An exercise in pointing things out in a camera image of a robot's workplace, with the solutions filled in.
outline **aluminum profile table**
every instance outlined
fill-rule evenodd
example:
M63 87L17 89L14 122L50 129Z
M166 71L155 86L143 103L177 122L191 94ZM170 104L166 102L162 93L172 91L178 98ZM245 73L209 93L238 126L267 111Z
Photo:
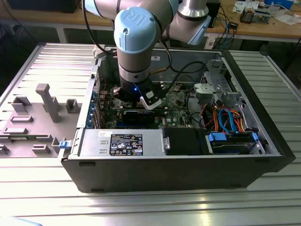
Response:
M80 54L84 50L79 49L92 47L55 46L56 49L77 52L79 61L85 56L83 52ZM8 106L4 105L5 101L22 84L22 79L28 75L34 62L41 60L39 57L46 49L37 47L12 81L7 92L0 98L0 114L9 110L2 107ZM300 94L277 66L269 62L269 57L263 56L260 63L258 52L251 52L254 54L253 59L250 59L250 55L246 56L250 52L231 53L237 57L243 73L250 74L247 79L255 92L261 93L260 100L297 157L282 171L265 174L246 189L84 194L77 190L57 158L2 158L1 216L17 216L44 226L301 224ZM86 57L85 60L81 59L81 63L92 65L92 57ZM258 71L261 71L260 76L254 75ZM40 78L47 81L57 77L55 74L40 74Z

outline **table leg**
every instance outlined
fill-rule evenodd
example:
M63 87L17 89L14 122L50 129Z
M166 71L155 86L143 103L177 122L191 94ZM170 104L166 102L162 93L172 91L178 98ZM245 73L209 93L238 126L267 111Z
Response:
M215 39L218 38L218 33L209 33L204 49L212 49Z
M57 27L56 28L56 32L57 32L58 38L60 40L60 43L68 43L68 39L67 39L67 37L65 35L64 28Z

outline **slotted aluminum surface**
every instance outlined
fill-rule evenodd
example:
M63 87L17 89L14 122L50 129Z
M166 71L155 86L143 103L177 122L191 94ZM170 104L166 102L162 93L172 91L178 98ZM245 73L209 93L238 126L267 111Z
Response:
M12 90L0 105L0 130L14 111L10 103L16 96L27 96L32 103L43 103L35 91L39 83L49 84L49 93L57 98L58 103L66 103L67 99L82 103L91 69L95 65L93 48L93 45L52 43L37 47L24 72L16 78Z
M246 51L231 54L290 148L301 150L299 90L268 56Z
M274 103L290 107L297 103L290 99L280 103L277 99L262 101L272 108L276 108ZM281 111L269 110L279 117L287 114ZM56 158L0 159L1 215L18 216L45 226L299 225L301 141L294 139L289 144L297 159L281 172L266 174L246 189L83 194Z

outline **blue drive bracket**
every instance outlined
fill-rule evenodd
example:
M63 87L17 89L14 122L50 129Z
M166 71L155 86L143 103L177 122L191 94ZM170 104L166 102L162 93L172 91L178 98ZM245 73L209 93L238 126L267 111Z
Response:
M210 133L208 135L209 141L227 141L227 137L224 133Z

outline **warning label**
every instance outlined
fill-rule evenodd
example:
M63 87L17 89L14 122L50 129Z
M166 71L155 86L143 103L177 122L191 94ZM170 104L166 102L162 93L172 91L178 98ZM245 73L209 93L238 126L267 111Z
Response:
M143 155L142 134L112 134L110 155Z

